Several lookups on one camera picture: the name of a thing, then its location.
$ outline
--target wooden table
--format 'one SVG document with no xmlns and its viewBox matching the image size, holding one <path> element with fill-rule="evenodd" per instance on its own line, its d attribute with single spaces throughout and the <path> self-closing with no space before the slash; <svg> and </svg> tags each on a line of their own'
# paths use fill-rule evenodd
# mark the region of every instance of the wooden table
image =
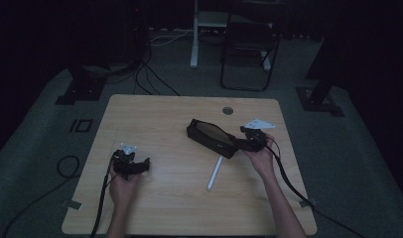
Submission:
<svg viewBox="0 0 403 238">
<path fill-rule="evenodd" d="M 223 107 L 233 114 L 225 115 Z M 102 118 L 63 232 L 89 234 L 97 213 L 103 177 L 114 151 L 121 143 L 135 145 L 136 162 L 151 158 L 151 169 L 141 177 L 130 214 L 128 234 L 140 235 L 271 235 L 275 234 L 272 211 L 263 183 L 242 152 L 223 159 L 212 190 L 207 183 L 219 157 L 188 138 L 186 128 L 193 118 L 216 124 L 244 138 L 239 126 L 259 118 L 272 122 L 282 163 L 293 186 L 307 196 L 291 141 L 274 99 L 113 95 Z M 317 231 L 309 207 L 284 184 L 278 166 L 276 175 L 307 234 Z M 113 203 L 107 192 L 97 233 L 105 233 Z"/>
</svg>

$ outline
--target hand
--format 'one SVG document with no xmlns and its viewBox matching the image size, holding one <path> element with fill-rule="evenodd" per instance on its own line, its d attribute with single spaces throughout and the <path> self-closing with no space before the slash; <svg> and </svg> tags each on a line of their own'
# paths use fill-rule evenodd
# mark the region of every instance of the hand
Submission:
<svg viewBox="0 0 403 238">
<path fill-rule="evenodd" d="M 269 148 L 272 148 L 273 141 L 275 139 L 269 134 L 266 134 L 266 136 L 267 136 L 267 146 Z M 251 164 L 254 167 L 254 170 L 256 170 L 256 172 L 259 173 L 262 178 L 274 175 L 273 154 L 271 151 L 269 151 L 269 149 L 265 147 L 257 153 L 247 151 L 243 152 L 250 159 Z"/>
<path fill-rule="evenodd" d="M 123 210 L 128 209 L 141 174 L 133 175 L 129 180 L 126 180 L 118 175 L 113 167 L 111 167 L 109 173 L 112 177 L 109 186 L 109 194 L 111 195 L 115 208 Z"/>
</svg>

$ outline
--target chair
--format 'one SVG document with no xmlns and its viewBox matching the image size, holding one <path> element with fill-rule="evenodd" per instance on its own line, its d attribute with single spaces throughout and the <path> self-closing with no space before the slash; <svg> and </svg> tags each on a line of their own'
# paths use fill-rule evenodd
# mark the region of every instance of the chair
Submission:
<svg viewBox="0 0 403 238">
<path fill-rule="evenodd" d="M 220 84 L 224 88 L 263 91 L 270 84 L 273 65 L 278 53 L 280 39 L 286 31 L 291 19 L 289 5 L 276 0 L 240 0 L 230 8 L 226 23 L 223 50 L 221 54 Z M 270 69 L 264 85 L 259 87 L 245 87 L 244 85 L 226 85 L 224 70 L 228 48 L 238 52 L 257 52 L 261 59 L 261 66 L 273 52 Z"/>
</svg>

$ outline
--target white stylus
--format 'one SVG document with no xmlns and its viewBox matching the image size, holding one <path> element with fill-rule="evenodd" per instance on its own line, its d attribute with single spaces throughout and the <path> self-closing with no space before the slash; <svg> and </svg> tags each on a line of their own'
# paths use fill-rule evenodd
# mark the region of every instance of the white stylus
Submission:
<svg viewBox="0 0 403 238">
<path fill-rule="evenodd" d="M 211 175 L 210 181 L 207 185 L 207 190 L 211 190 L 213 186 L 214 179 L 216 179 L 217 172 L 219 171 L 220 164 L 222 163 L 223 156 L 220 156 L 217 160 L 216 167 L 214 167 L 213 175 Z"/>
</svg>

